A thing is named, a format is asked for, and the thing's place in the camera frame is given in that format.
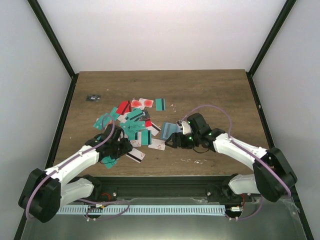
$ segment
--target black magnetic stripe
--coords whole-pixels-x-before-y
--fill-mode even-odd
[[[132,119],[135,119],[135,118],[138,118],[138,117],[140,117],[141,115],[143,115],[144,113],[143,112],[141,112],[141,113],[139,113],[139,114],[137,114],[137,115],[135,115],[135,116],[133,116],[133,117],[131,117],[130,118],[130,120],[132,120]]]
[[[148,145],[151,144],[151,131],[148,130]]]
[[[127,155],[130,156],[130,157],[132,157],[133,159],[137,160],[137,161],[140,162],[140,163],[142,162],[141,159],[139,159],[139,158],[137,158],[136,156],[130,154],[129,152],[127,153]]]
[[[152,127],[153,127],[154,129],[158,130],[158,132],[160,132],[160,131],[161,131],[161,129],[160,129],[160,128],[158,128],[158,126],[154,125],[153,123],[151,123],[151,125],[152,125]]]
[[[168,135],[169,135],[170,126],[171,126],[171,124],[167,124],[166,131],[165,131],[165,137],[166,137],[166,138],[169,137]]]
[[[127,103],[126,106],[124,107],[121,115],[125,114],[125,111],[126,111],[126,109],[128,108],[128,106],[130,106],[130,101],[128,101],[128,103]]]
[[[161,104],[162,104],[162,111],[165,110],[165,99],[161,98]]]

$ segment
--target card with magnetic stripe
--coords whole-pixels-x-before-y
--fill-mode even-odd
[[[123,101],[120,103],[118,109],[116,110],[116,113],[123,115],[123,114],[129,113],[131,111],[132,111],[131,102],[128,100],[128,101]]]
[[[128,140],[138,140],[138,132],[136,132],[135,134],[129,134],[128,135]]]
[[[173,133],[181,133],[182,130],[175,123],[165,122],[162,127],[161,140],[167,140]]]
[[[156,111],[166,110],[166,100],[164,98],[157,98],[155,100],[155,110]]]
[[[128,113],[128,115],[125,117],[125,119],[128,121],[135,121],[136,119],[139,119],[140,117],[142,117],[144,115],[144,113],[142,112],[141,109],[137,109]]]
[[[151,120],[150,119],[146,119],[145,120],[145,127],[147,128],[147,127],[151,127],[151,126],[152,126]]]
[[[132,147],[136,148],[136,147],[141,147],[141,132],[138,131],[137,132],[137,140],[131,140],[130,143],[132,145]]]
[[[143,130],[141,132],[141,145],[150,145],[152,143],[152,136],[150,130]]]
[[[151,131],[153,136],[156,136],[161,131],[161,128],[155,125],[152,121],[150,123],[150,125],[148,124],[149,126],[147,126],[147,122],[145,123],[147,126],[146,128]]]
[[[146,155],[145,153],[137,150],[136,148],[133,148],[131,152],[128,152],[126,154],[127,157],[135,160],[138,163],[142,162],[142,160],[144,159],[145,155]]]

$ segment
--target red label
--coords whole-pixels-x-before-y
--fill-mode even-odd
[[[143,102],[143,105],[144,105],[145,107],[151,108],[152,105],[153,105],[153,103],[154,103],[154,101],[152,101],[152,100],[145,100],[145,101]]]
[[[150,119],[145,120],[145,127],[151,127],[152,126],[152,122]]]
[[[139,101],[137,101],[137,100],[132,100],[132,102],[131,102],[131,107],[133,107],[133,108],[138,108],[138,107],[140,107],[140,106],[142,106],[142,103],[141,103],[141,102],[139,102]]]

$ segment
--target wire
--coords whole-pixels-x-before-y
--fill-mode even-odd
[[[129,210],[129,207],[130,207],[130,205],[128,205],[125,210],[123,210],[122,212],[120,212],[120,213],[118,213],[116,215],[112,215],[112,216],[108,216],[108,217],[104,217],[104,218],[94,218],[93,220],[94,221],[103,221],[103,220],[109,220],[109,219],[114,219],[114,218],[120,217],[122,214],[126,213]],[[99,207],[94,207],[94,208],[88,209],[88,211],[85,214],[85,217],[86,217],[87,221],[89,221],[89,219],[90,219],[88,214],[91,211],[96,210],[96,209],[100,209],[100,208]]]
[[[285,191],[287,192],[287,197],[290,198],[291,197],[291,191],[289,189],[289,187],[285,184],[284,181],[282,181],[282,179],[264,162],[262,161],[259,157],[257,157],[256,155],[254,155],[252,152],[248,151],[247,149],[243,148],[242,146],[240,146],[239,144],[237,144],[233,138],[231,137],[231,129],[232,129],[232,121],[230,116],[220,107],[215,106],[215,105],[201,105],[196,107],[195,109],[191,110],[187,115],[184,116],[184,118],[181,121],[184,121],[191,113],[193,113],[194,111],[203,108],[203,107],[211,107],[211,108],[215,108],[220,110],[221,112],[224,113],[224,115],[226,115],[226,117],[228,118],[229,121],[229,130],[228,130],[228,138],[230,140],[230,142],[235,145],[236,147],[238,147],[239,149],[241,149],[242,151],[244,151],[246,154],[249,154],[251,157],[253,157],[255,160],[257,160],[262,166],[264,166],[271,174],[272,176],[274,176],[274,178],[283,186],[283,188],[285,189]]]
[[[109,201],[111,201],[111,195],[109,193],[103,192],[101,193],[101,196],[107,196]]]
[[[101,145],[103,145],[106,141],[108,141],[112,134],[114,133],[114,130],[115,130],[115,119],[113,116],[107,114],[105,115],[103,118],[102,118],[102,123],[101,123],[101,126],[102,126],[102,129],[104,128],[103,127],[103,122],[104,122],[104,119],[107,118],[107,117],[110,117],[111,118],[111,121],[112,121],[112,129],[111,129],[111,132],[109,134],[109,136],[102,142],[100,142],[99,144],[97,144],[96,146],[94,147],[91,147],[85,151],[82,152],[82,155],[83,154],[86,154],[94,149],[97,149],[98,147],[100,147]],[[63,163],[62,165],[60,165],[58,167],[58,170],[61,170],[63,167],[65,167],[67,164],[71,163],[73,160],[75,160],[76,158],[80,157],[80,154],[78,153],[77,155],[71,157],[68,161],[66,161],[65,163]],[[26,204],[26,208],[25,208],[25,217],[27,220],[31,220],[33,219],[33,217],[31,217],[29,215],[29,211],[30,211],[30,206],[31,206],[31,203],[32,203],[32,200],[35,198],[35,195],[37,194],[37,192],[39,191],[39,189],[42,187],[42,185],[52,176],[54,175],[55,173],[57,173],[56,170],[53,170],[51,173],[49,173],[36,187],[35,189],[33,190],[32,194],[30,195],[30,198]]]
[[[245,199],[245,195],[242,193],[241,197],[243,199],[243,203],[242,203],[242,211],[245,210],[245,203],[246,203],[246,199]]]
[[[96,221],[109,220],[109,219],[114,219],[114,218],[120,217],[122,214],[126,213],[130,208],[130,204],[129,204],[128,201],[103,201],[103,202],[97,202],[97,201],[86,200],[86,199],[83,199],[83,198],[80,198],[79,201],[82,201],[82,202],[87,203],[87,204],[100,204],[100,205],[128,204],[128,207],[125,210],[123,210],[122,212],[120,212],[120,213],[118,213],[116,215],[110,216],[110,217],[98,218],[98,219],[96,219]],[[87,221],[89,219],[88,213],[90,211],[94,210],[94,209],[99,209],[99,208],[98,207],[91,208],[86,212],[85,216],[87,218]]]
[[[197,151],[197,150],[195,150],[194,147],[192,149],[193,149],[193,151],[195,151],[198,154],[204,154],[204,153],[206,153],[206,152],[208,152],[210,150],[210,149],[207,149],[206,151]]]
[[[261,210],[262,205],[263,205],[263,199],[264,199],[264,198],[261,196],[261,198],[260,198],[260,205],[259,205],[259,207],[257,208],[257,210],[256,210],[254,213],[252,213],[252,214],[249,215],[249,216],[242,217],[242,218],[235,218],[235,220],[236,220],[236,221],[241,221],[241,220],[246,220],[246,219],[252,218],[254,215],[256,215],[256,214]],[[226,216],[227,218],[229,218],[229,219],[232,219],[232,217],[228,216],[227,214],[225,214],[225,216]]]

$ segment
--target black cable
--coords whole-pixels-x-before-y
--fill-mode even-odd
[[[195,147],[193,147],[192,148],[193,149],[193,151],[195,151],[196,153],[198,153],[198,154],[204,154],[204,153],[206,153],[206,152],[208,152],[210,149],[208,148],[206,151],[197,151],[197,150],[195,150]]]

